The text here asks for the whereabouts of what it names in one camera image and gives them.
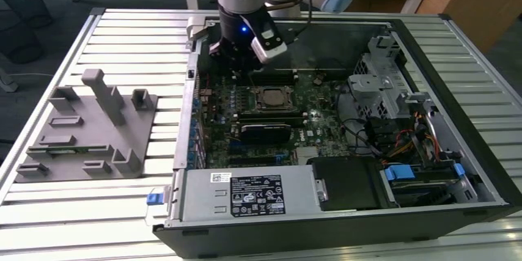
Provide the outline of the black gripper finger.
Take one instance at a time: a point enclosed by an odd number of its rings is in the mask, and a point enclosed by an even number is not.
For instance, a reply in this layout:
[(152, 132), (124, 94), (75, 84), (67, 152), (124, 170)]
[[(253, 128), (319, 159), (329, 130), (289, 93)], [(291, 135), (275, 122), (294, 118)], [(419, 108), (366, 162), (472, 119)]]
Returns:
[(261, 70), (263, 64), (253, 50), (247, 50), (239, 54), (238, 57), (238, 71), (243, 73)]
[(209, 55), (222, 73), (238, 70), (238, 47), (234, 43), (214, 43)]

